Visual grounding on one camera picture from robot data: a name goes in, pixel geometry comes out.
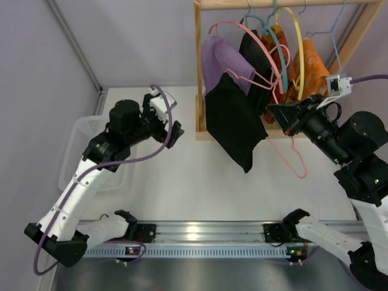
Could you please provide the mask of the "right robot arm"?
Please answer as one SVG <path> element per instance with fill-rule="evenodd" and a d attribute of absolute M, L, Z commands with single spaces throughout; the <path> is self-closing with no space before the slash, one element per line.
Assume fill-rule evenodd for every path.
<path fill-rule="evenodd" d="M 289 213 L 279 227 L 288 240 L 304 239 L 336 256 L 365 288 L 387 290 L 387 162 L 375 153 L 387 144 L 387 130 L 367 111 L 338 125 L 326 108 L 322 95 L 266 107 L 287 136 L 303 133 L 341 167 L 334 175 L 360 214 L 369 239 L 351 238 L 302 209 Z"/>

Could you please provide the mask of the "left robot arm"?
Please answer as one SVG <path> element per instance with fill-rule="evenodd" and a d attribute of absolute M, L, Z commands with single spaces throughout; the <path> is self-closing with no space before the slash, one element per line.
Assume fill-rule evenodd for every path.
<path fill-rule="evenodd" d="M 118 101 L 109 112 L 104 130 L 92 138 L 82 154 L 78 168 L 54 206 L 38 222 L 27 224 L 24 233 L 40 251 L 57 263 L 72 267 L 86 251 L 111 239 L 133 241 L 138 236 L 138 220 L 125 210 L 89 224 L 80 224 L 86 208 L 102 185 L 123 164 L 146 161 L 156 153 L 130 159 L 132 147 L 149 138 L 161 143 L 157 150 L 170 149 L 184 130 L 173 121 L 177 101 L 160 89 L 152 89 L 142 104 L 130 99 Z"/>

